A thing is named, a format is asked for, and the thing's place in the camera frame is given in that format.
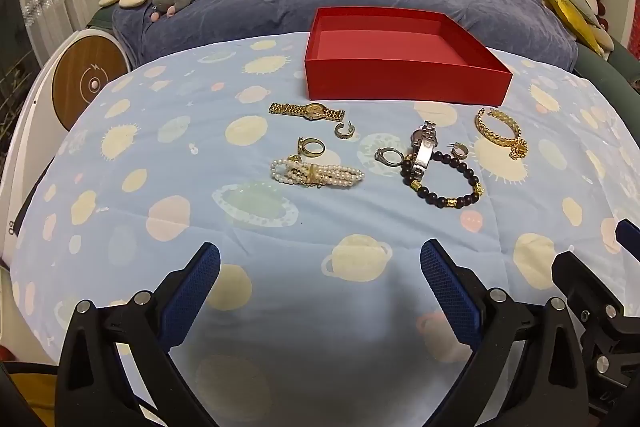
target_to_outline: black bead bracelet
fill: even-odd
[[[440,151],[431,153],[431,159],[436,162],[442,162],[445,165],[449,165],[452,169],[461,172],[467,179],[469,185],[473,187],[473,192],[467,194],[461,198],[443,198],[438,196],[435,192],[430,192],[429,189],[423,186],[418,180],[412,177],[413,162],[409,157],[405,158],[401,163],[402,170],[400,174],[402,176],[402,183],[410,186],[418,194],[418,197],[425,200],[429,204],[434,204],[438,208],[444,208],[445,206],[451,206],[455,208],[462,208],[463,206],[469,206],[476,203],[480,196],[484,193],[484,188],[480,184],[480,180],[474,174],[474,170],[470,169],[466,163],[461,162],[458,158],[452,158],[449,154],[443,154]]]

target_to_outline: planet print tablecloth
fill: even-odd
[[[640,264],[615,241],[640,223],[640,151],[588,81],[495,52],[513,71],[503,110],[529,154],[479,136],[478,107],[328,102],[356,126],[268,113],[304,104],[306,33],[212,44],[156,60],[110,84],[73,127],[38,187],[11,274],[20,311],[57,359],[76,302],[127,301],[185,266],[205,241],[222,269],[177,367],[223,427],[422,425],[469,356],[420,272],[435,237],[488,286],[522,301],[558,295],[550,266],[574,250],[625,304],[640,305]],[[424,120],[441,149],[469,145],[486,194],[463,210],[425,204],[398,169]],[[487,118],[497,132],[508,133]],[[270,162],[299,136],[326,144],[321,164],[362,169],[351,188],[279,185]],[[438,163],[424,183],[468,192]],[[145,396],[127,346],[123,361]],[[495,413],[514,365],[487,414]]]

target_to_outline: red box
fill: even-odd
[[[316,12],[305,55],[310,100],[433,100],[498,106],[511,71],[442,13]]]

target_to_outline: gold watch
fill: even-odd
[[[269,108],[271,114],[286,114],[287,116],[302,116],[307,120],[332,120],[341,122],[344,111],[329,109],[318,102],[306,105],[293,105],[291,103],[272,103]]]

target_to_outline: round wooden panel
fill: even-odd
[[[53,74],[53,108],[70,130],[96,95],[112,80],[127,73],[116,44],[100,35],[78,39],[64,52]]]

